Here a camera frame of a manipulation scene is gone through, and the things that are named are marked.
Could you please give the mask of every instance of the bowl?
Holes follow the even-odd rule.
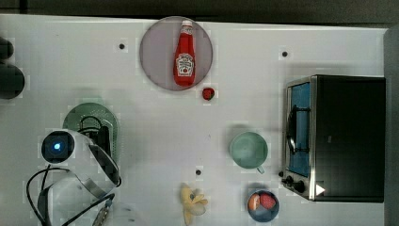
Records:
[[[261,204],[259,205],[259,207],[256,210],[249,210],[248,209],[248,202],[249,202],[250,197],[253,194],[258,194],[259,196],[261,196],[262,194],[268,194],[269,196],[271,196],[276,201],[276,204],[275,204],[275,206],[273,206],[273,208],[271,208],[269,210],[264,208]],[[255,221],[262,222],[262,223],[269,222],[272,219],[274,219],[276,217],[276,215],[279,213],[279,200],[270,191],[256,190],[255,192],[250,193],[250,195],[247,198],[247,211],[248,211],[249,215]]]

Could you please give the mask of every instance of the toaster oven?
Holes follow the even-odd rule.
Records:
[[[286,87],[283,185],[317,202],[383,202],[384,77],[314,75]]]

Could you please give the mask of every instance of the oven window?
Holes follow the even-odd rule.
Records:
[[[311,84],[304,83],[292,87],[291,109],[311,107]],[[290,153],[289,171],[309,176],[309,111],[296,112],[295,153]]]

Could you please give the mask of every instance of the white cap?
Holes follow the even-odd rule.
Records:
[[[193,23],[190,21],[183,21],[182,25],[189,25],[189,26],[193,26]]]

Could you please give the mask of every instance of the ketchup label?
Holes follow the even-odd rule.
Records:
[[[194,61],[189,54],[179,54],[176,59],[176,65],[178,76],[191,76],[193,74]]]
[[[187,35],[193,35],[193,27],[191,26],[182,26],[180,33],[185,33]]]

